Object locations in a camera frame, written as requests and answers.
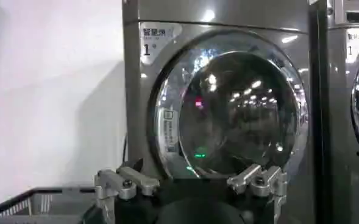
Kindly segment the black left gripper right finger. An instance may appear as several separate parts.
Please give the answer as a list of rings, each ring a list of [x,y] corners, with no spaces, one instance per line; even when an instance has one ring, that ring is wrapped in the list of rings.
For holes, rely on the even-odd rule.
[[[288,188],[287,173],[279,166],[263,170],[261,165],[253,164],[240,174],[229,177],[227,185],[238,195],[249,188],[256,197],[271,197],[272,223],[278,222],[282,206],[286,203]]]

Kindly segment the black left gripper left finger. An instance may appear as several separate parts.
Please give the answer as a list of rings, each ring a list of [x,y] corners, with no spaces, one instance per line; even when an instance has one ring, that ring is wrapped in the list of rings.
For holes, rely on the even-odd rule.
[[[96,204],[102,211],[105,223],[115,223],[115,200],[129,201],[137,196],[137,191],[152,197],[160,187],[160,181],[149,177],[141,170],[144,159],[123,162],[116,170],[102,169],[94,176]]]

